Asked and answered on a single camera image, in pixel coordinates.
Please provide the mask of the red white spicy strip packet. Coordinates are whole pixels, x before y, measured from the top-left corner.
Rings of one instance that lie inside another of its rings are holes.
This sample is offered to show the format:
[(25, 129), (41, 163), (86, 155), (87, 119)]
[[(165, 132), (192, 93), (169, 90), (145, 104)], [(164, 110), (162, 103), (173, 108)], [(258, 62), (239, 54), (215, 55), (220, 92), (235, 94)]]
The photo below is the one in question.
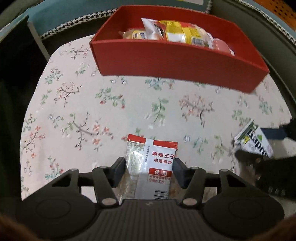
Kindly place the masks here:
[(118, 188), (118, 200), (168, 199), (177, 142), (152, 140), (129, 134), (126, 171)]

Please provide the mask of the Kaprons wafer packet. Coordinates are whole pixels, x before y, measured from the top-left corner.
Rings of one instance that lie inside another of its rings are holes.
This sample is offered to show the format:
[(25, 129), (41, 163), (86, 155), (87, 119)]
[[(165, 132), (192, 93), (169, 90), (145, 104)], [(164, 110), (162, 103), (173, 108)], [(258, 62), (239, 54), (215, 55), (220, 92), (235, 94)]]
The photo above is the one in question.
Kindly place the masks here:
[(246, 152), (267, 156), (269, 158), (274, 154), (267, 137), (262, 129), (254, 123), (254, 120), (250, 120), (246, 124), (239, 134), (234, 137), (233, 142), (234, 146)]

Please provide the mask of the pink sausage packet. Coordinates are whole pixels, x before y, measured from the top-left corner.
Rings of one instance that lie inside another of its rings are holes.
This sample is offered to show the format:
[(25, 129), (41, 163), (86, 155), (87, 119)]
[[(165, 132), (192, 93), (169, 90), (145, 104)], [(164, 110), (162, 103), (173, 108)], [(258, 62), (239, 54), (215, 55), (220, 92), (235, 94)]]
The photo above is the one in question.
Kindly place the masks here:
[(235, 53), (229, 48), (226, 42), (218, 38), (212, 40), (211, 49), (235, 56)]

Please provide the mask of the yellow biscuit packet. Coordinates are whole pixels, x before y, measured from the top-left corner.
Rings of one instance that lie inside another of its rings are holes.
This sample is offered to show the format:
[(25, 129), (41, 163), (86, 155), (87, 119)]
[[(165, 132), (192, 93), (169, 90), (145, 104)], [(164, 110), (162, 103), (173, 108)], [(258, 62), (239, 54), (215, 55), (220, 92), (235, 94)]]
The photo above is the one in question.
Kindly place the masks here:
[(126, 32), (119, 31), (118, 33), (123, 39), (145, 40), (147, 38), (145, 29), (129, 29)]

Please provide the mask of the red yellow Trolli packet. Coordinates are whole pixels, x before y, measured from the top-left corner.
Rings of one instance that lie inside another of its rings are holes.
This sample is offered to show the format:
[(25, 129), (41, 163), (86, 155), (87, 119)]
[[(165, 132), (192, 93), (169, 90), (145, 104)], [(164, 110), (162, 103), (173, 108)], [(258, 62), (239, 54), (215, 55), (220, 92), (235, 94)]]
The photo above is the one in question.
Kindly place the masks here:
[(209, 47), (212, 42), (208, 33), (198, 25), (178, 21), (156, 21), (162, 37), (166, 41)]

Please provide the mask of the white noodle snack packet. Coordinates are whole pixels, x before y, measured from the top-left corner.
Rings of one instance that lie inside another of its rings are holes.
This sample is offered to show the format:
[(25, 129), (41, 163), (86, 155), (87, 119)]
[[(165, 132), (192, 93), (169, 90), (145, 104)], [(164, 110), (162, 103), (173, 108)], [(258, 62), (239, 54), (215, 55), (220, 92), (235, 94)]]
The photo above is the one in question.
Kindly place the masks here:
[(142, 23), (144, 25), (145, 32), (147, 34), (147, 39), (149, 40), (166, 40), (165, 30), (166, 27), (160, 21), (142, 18)]

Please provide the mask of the floral tablecloth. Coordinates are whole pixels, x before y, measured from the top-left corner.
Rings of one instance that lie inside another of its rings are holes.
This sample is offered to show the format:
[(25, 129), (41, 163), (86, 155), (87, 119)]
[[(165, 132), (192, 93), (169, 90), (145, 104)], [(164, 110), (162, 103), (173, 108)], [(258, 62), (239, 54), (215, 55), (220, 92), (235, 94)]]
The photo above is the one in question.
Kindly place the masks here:
[(102, 76), (84, 37), (50, 57), (27, 108), (20, 145), (21, 196), (63, 172), (90, 172), (124, 156), (129, 134), (173, 141), (189, 167), (239, 172), (233, 137), (249, 122), (292, 117), (271, 76), (251, 94), (182, 80)]

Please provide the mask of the green sofa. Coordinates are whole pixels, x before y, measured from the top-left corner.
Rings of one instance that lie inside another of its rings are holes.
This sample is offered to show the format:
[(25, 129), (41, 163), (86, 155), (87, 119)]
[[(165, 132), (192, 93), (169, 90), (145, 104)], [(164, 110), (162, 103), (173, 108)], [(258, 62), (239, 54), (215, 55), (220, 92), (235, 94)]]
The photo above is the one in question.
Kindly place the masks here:
[[(26, 10), (43, 1), (1, 1), (1, 27), (18, 16), (28, 16)], [(255, 1), (212, 1), (208, 14), (238, 25), (255, 47), (283, 78), (295, 79), (295, 33), (287, 24)], [(92, 20), (42, 39), (52, 54), (62, 44), (95, 32), (104, 19)]]

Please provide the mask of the red cardboard box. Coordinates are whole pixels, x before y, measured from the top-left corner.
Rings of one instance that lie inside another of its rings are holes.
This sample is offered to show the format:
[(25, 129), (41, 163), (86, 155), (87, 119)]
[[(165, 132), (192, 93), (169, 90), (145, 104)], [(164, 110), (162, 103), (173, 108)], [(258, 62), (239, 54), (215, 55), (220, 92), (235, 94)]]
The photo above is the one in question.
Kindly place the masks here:
[[(142, 18), (198, 25), (227, 43), (233, 54), (161, 40), (123, 39)], [(250, 39), (233, 22), (173, 6), (121, 6), (90, 41), (102, 75), (151, 76), (213, 84), (250, 93), (269, 73)]]

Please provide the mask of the dark side table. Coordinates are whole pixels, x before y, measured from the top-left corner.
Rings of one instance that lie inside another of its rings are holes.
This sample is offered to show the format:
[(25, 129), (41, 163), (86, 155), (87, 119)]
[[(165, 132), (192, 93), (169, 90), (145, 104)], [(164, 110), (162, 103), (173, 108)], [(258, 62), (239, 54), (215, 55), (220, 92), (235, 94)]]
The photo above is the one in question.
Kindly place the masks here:
[(1, 32), (1, 197), (20, 197), (23, 120), (46, 63), (28, 16)]

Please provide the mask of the orange plastic basket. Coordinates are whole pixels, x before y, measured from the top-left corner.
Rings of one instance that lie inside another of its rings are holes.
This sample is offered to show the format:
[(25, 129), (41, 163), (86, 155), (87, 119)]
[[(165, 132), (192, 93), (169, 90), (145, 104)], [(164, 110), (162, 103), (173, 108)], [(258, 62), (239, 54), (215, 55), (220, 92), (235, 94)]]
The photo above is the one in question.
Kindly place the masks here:
[(290, 25), (295, 25), (295, 1), (254, 0)]

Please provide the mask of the teal lion sofa cover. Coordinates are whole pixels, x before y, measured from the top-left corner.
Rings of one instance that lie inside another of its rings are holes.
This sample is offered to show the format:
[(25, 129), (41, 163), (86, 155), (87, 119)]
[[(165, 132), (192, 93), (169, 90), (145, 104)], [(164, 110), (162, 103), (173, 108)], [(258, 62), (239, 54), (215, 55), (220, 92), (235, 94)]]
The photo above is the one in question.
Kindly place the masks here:
[(209, 13), (212, 1), (43, 1), (26, 10), (41, 39), (92, 20), (110, 17), (119, 7), (131, 5), (173, 6)]

